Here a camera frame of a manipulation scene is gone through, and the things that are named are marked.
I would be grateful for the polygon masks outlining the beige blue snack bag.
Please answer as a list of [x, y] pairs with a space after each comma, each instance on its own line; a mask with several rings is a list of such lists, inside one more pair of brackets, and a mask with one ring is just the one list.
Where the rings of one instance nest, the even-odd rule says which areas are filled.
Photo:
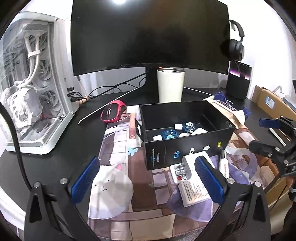
[[247, 126], [245, 125], [246, 118], [243, 109], [235, 110], [232, 106], [222, 102], [221, 100], [214, 100], [213, 95], [204, 98], [203, 101], [209, 102], [218, 111], [220, 111], [225, 117], [227, 117], [227, 119], [229, 119], [234, 124], [236, 129], [247, 128]]

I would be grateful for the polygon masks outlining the white remote colourful buttons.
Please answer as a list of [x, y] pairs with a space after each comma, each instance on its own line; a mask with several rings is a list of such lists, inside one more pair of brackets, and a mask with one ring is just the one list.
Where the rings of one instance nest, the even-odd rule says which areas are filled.
[[190, 180], [192, 176], [189, 166], [182, 163], [171, 165], [170, 172], [175, 185], [178, 185], [181, 181]]

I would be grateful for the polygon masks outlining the black curved monitor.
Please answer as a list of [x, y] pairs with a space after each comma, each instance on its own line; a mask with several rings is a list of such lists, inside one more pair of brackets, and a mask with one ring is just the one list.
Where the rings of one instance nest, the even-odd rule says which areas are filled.
[[74, 1], [75, 75], [126, 67], [184, 67], [226, 74], [227, 6], [219, 1]]

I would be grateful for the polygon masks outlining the small white cap bottle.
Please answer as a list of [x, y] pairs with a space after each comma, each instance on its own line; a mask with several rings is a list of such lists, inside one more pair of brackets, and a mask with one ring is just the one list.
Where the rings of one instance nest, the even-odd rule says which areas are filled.
[[182, 130], [183, 129], [183, 125], [180, 123], [180, 124], [175, 124], [174, 125], [174, 129], [175, 130]]

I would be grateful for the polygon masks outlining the red black computer mouse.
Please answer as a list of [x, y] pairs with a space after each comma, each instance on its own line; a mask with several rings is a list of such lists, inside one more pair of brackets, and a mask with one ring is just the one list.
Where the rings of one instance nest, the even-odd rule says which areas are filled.
[[104, 123], [114, 123], [120, 120], [125, 110], [126, 105], [123, 101], [114, 100], [103, 109], [100, 118]]

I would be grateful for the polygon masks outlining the white PC case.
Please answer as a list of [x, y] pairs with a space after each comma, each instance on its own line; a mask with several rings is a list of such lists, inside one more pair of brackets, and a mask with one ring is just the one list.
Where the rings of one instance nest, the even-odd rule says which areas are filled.
[[79, 109], [69, 97], [80, 90], [69, 27], [55, 16], [22, 11], [1, 38], [1, 103], [13, 120], [22, 153], [51, 152]]

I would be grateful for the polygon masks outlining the white cream tube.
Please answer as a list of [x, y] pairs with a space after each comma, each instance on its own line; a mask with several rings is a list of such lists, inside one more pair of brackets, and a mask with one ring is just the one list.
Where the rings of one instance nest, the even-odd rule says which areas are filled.
[[229, 178], [229, 162], [225, 150], [220, 153], [219, 171], [226, 179]]

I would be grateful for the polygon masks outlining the anime printed desk mat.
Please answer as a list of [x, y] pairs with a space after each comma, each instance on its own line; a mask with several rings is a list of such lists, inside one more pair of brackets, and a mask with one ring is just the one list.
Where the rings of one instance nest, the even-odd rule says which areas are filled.
[[[107, 240], [194, 238], [218, 205], [209, 199], [184, 207], [170, 167], [147, 169], [144, 143], [136, 130], [140, 121], [136, 105], [126, 107], [119, 121], [107, 125], [98, 156], [100, 169], [91, 187], [88, 225]], [[239, 183], [259, 181], [267, 189], [278, 169], [269, 158], [249, 151], [253, 140], [248, 128], [235, 128], [224, 149], [229, 174]], [[215, 166], [220, 153], [209, 156]]]

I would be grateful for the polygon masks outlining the black speaker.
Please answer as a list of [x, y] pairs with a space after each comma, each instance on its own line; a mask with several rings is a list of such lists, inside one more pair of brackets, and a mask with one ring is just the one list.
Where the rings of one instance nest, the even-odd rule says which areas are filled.
[[252, 67], [250, 65], [231, 61], [226, 84], [226, 93], [239, 100], [245, 100], [247, 97]]

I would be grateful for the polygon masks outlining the black storage box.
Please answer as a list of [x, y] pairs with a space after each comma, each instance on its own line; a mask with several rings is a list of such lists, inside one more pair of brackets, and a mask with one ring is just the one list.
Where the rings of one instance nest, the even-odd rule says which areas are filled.
[[[234, 124], [207, 101], [146, 104], [139, 106], [139, 112], [141, 121], [136, 123], [136, 130], [144, 143], [148, 170], [180, 163], [191, 149], [206, 151], [209, 156], [217, 155], [226, 148], [235, 130]], [[187, 122], [193, 122], [196, 128], [208, 132], [191, 135], [184, 130], [176, 130], [178, 138], [152, 139], [165, 130], [174, 129], [175, 124]]]

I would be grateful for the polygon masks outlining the orange cap glue bottle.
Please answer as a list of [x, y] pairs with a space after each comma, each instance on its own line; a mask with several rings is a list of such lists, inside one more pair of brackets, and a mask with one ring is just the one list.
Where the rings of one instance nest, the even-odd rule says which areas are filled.
[[152, 139], [153, 139], [154, 141], [159, 141], [159, 140], [162, 140], [163, 138], [162, 138], [161, 135], [157, 135], [157, 136], [153, 136]]

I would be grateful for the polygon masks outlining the white medicine carton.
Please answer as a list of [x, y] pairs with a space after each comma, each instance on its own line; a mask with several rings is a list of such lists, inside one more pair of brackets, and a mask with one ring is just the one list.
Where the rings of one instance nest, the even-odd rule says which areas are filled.
[[184, 207], [189, 207], [211, 199], [201, 180], [181, 181], [178, 185], [178, 189]]

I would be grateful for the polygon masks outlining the smartphone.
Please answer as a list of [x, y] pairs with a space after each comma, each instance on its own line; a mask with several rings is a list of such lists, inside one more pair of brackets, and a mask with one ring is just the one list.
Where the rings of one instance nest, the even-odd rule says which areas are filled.
[[285, 147], [291, 143], [291, 138], [288, 137], [282, 130], [269, 128], [269, 131], [275, 136], [275, 138]]

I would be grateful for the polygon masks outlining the white USB wall charger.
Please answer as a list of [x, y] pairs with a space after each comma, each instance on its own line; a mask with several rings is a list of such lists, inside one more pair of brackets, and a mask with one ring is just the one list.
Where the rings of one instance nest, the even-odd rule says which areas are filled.
[[184, 170], [188, 180], [190, 180], [193, 176], [197, 176], [197, 172], [195, 171], [195, 160], [200, 156], [204, 157], [212, 165], [212, 167], [215, 168], [212, 160], [210, 159], [206, 151], [183, 156], [182, 165], [184, 166]]

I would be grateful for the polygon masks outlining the white square adapter box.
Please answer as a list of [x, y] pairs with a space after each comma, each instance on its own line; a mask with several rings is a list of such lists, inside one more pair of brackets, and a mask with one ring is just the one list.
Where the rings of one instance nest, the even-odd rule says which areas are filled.
[[208, 131], [203, 128], [197, 128], [194, 132], [191, 133], [191, 135], [199, 135], [202, 133], [207, 133]]

